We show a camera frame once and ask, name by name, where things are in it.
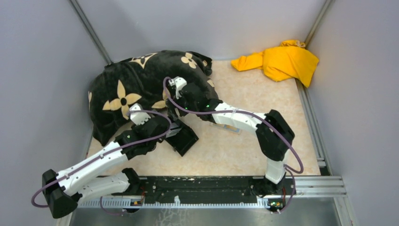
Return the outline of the beige card holder wallet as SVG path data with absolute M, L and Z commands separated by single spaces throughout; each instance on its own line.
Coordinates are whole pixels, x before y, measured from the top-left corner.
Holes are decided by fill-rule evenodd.
M 241 129 L 230 126 L 230 125 L 210 123 L 210 126 L 216 127 L 218 129 L 222 129 L 224 131 L 232 132 L 234 134 L 241 133 Z

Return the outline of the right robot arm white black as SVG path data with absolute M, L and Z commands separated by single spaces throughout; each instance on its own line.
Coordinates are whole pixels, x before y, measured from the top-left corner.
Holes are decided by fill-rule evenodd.
M 255 113 L 236 108 L 219 99 L 214 89 L 207 93 L 199 85 L 188 83 L 181 77 L 175 80 L 167 78 L 163 91 L 180 115 L 194 114 L 203 121 L 233 126 L 256 136 L 261 152 L 267 158 L 265 189 L 271 194 L 282 190 L 288 150 L 293 149 L 295 134 L 280 112 Z

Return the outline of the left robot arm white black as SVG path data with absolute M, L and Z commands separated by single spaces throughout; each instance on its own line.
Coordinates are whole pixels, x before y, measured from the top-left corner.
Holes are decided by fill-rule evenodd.
M 43 194 L 52 217 L 62 218 L 79 204 L 110 194 L 135 195 L 141 181 L 132 168 L 125 168 L 113 176 L 100 175 L 109 168 L 153 151 L 166 136 L 172 122 L 157 115 L 136 123 L 123 131 L 101 151 L 84 161 L 59 172 L 49 169 L 42 175 Z

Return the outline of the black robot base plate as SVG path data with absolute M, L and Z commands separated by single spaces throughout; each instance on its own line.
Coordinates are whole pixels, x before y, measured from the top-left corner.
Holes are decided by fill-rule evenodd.
M 296 193 L 295 181 L 283 178 L 278 184 L 263 176 L 161 177 L 148 176 L 136 180 L 122 195 L 136 195 L 143 203 L 172 203 L 178 196 L 183 204 L 254 203 L 267 198 L 271 212 L 284 209 Z

